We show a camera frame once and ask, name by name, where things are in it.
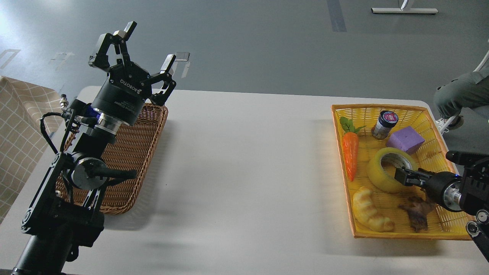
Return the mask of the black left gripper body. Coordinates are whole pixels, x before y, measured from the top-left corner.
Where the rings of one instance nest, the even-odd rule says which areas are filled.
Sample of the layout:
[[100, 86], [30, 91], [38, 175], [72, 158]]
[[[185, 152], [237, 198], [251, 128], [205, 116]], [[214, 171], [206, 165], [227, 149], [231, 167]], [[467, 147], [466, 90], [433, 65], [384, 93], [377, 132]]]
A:
[[108, 78], [91, 103], [92, 108], [134, 125], [152, 92], [150, 84], [141, 85], [148, 77], [148, 71], [136, 63], [111, 67]]

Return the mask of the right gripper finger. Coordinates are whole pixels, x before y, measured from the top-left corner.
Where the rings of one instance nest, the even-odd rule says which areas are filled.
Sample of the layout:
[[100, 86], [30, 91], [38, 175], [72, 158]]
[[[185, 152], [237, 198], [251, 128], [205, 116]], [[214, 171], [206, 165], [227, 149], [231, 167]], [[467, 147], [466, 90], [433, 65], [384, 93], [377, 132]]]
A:
[[419, 168], [418, 170], [410, 170], [406, 167], [396, 168], [395, 180], [404, 186], [417, 186], [424, 188], [426, 182], [434, 176], [434, 172]]

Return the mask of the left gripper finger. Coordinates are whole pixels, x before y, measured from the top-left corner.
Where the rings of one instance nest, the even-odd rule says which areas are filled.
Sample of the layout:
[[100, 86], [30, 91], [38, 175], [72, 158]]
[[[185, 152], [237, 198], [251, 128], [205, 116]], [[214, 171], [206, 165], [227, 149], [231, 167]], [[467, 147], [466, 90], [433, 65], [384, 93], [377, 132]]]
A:
[[[105, 73], [111, 73], [117, 68], [125, 68], [126, 66], [132, 66], [130, 59], [127, 41], [136, 29], [137, 22], [130, 21], [124, 30], [117, 30], [115, 33], [105, 33], [100, 35], [98, 42], [96, 43], [96, 50], [89, 56], [89, 66], [92, 68], [98, 68]], [[117, 64], [110, 65], [108, 51], [113, 46], [115, 54], [117, 56]]]
[[[144, 87], [144, 97], [150, 99], [151, 103], [158, 106], [164, 106], [169, 96], [176, 87], [176, 81], [173, 80], [170, 70], [176, 60], [175, 54], [167, 55], [164, 63], [160, 68], [159, 73], [149, 75], [145, 80], [141, 81], [141, 86]], [[162, 83], [158, 93], [152, 92], [152, 85]]]

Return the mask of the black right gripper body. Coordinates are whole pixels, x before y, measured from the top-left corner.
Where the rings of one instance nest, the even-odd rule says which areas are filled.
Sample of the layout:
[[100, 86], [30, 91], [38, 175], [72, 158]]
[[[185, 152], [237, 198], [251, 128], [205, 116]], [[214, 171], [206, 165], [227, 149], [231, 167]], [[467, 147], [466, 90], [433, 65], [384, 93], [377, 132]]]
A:
[[461, 177], [449, 171], [435, 173], [425, 182], [426, 195], [436, 204], [451, 212], [461, 212]]

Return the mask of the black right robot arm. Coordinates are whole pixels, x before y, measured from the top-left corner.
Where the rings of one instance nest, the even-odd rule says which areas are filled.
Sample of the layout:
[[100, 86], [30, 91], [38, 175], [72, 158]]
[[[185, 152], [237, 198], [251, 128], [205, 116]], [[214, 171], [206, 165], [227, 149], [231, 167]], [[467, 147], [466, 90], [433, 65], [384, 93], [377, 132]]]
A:
[[487, 154], [448, 151], [450, 162], [464, 167], [463, 175], [449, 171], [431, 172], [419, 168], [396, 168], [395, 179], [404, 186], [418, 186], [433, 202], [452, 212], [466, 212], [475, 221], [466, 223], [466, 231], [482, 255], [488, 259], [489, 176]]

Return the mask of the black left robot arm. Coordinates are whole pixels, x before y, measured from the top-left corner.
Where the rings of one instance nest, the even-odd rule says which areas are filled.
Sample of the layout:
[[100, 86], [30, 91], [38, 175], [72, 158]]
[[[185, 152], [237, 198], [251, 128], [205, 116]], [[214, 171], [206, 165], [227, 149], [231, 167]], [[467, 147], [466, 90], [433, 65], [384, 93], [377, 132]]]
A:
[[40, 119], [40, 131], [55, 156], [21, 223], [30, 235], [12, 269], [13, 275], [61, 275], [75, 261], [79, 247], [93, 246], [104, 230], [101, 206], [105, 192], [139, 176], [137, 170], [111, 168], [103, 159], [123, 126], [136, 124], [144, 106], [165, 107], [176, 87], [170, 72], [175, 54], [167, 55], [159, 73], [150, 74], [131, 61], [127, 41], [136, 28], [102, 34], [89, 66], [107, 74], [91, 103], [60, 97], [60, 112]]

